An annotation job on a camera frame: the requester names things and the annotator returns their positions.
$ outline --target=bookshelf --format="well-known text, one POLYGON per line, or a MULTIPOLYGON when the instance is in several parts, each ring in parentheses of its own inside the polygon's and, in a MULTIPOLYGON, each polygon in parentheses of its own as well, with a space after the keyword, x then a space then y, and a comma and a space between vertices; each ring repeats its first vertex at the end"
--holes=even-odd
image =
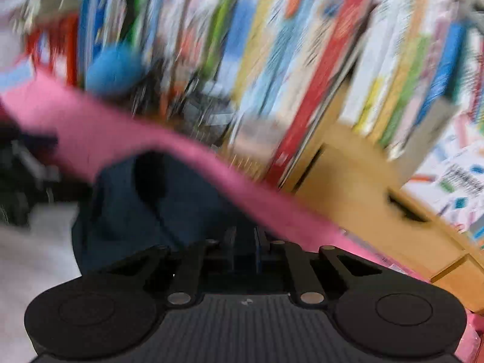
POLYGON ((337 122, 348 85, 347 78, 282 190, 484 314, 484 256, 401 188, 381 149, 337 122))

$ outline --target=yellow book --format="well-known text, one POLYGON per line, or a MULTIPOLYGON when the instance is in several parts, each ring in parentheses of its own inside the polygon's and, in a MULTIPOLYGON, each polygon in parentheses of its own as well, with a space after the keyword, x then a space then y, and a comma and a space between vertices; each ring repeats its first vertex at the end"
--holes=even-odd
POLYGON ((244 55, 240 63, 239 73, 235 80, 232 91, 232 100, 240 106, 242 97, 245 93, 248 77, 256 59, 258 59, 260 48, 258 45, 262 42, 263 29, 266 23, 266 17, 273 0, 259 0, 256 13, 253 17, 252 27, 250 29, 244 55))
POLYGON ((404 47, 402 49, 402 57, 398 66, 395 78, 391 84, 388 96, 380 111, 377 122, 374 125, 373 131, 368 135, 371 143, 377 143, 383 135, 387 124, 391 118, 395 106, 400 98, 403 86, 407 81, 408 73, 412 67, 413 60, 417 53, 417 46, 419 41, 420 24, 425 14, 427 0, 415 0, 415 9, 410 20, 410 27, 405 37, 404 47))

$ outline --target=dark blue fabric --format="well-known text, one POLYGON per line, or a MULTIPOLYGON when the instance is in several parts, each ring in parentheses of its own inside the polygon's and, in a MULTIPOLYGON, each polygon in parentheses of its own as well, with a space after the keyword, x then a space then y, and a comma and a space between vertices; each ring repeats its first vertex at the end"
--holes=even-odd
POLYGON ((86 273, 158 244, 179 250, 202 239, 221 240, 231 227, 246 233, 250 245, 253 226, 193 169, 148 152, 101 172, 92 200, 80 206, 72 245, 86 273))

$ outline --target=ribbed surface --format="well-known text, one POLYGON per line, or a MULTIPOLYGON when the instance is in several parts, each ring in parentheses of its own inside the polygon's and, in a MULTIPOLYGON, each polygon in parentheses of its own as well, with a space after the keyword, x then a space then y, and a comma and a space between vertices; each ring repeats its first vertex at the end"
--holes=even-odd
MULTIPOLYGON (((144 344, 122 356, 102 360, 103 363, 228 361, 368 363, 386 360, 356 349, 338 335, 326 314, 296 307, 287 295, 206 295, 196 307, 170 312, 144 344)), ((423 361, 456 363, 458 360, 443 357, 423 361)), ((51 357, 37 360, 37 363, 58 362, 51 357)))

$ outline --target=red book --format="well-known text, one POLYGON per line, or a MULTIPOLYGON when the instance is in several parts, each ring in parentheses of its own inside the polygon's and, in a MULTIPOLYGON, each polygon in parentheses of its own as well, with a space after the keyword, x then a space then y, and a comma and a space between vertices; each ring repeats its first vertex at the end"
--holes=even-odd
POLYGON ((265 181, 276 186, 304 139, 308 122, 328 91, 333 71, 349 49, 371 0, 344 0, 336 26, 294 121, 277 149, 265 181))
POLYGON ((479 116, 477 115, 479 112, 479 101, 481 100, 481 87, 482 87, 482 80, 484 78, 484 40, 481 40, 481 55, 479 58, 479 64, 481 64, 481 69, 476 76, 476 83, 474 87, 474 98, 473 98, 473 106, 470 110, 470 119, 474 122, 477 122, 479 116))

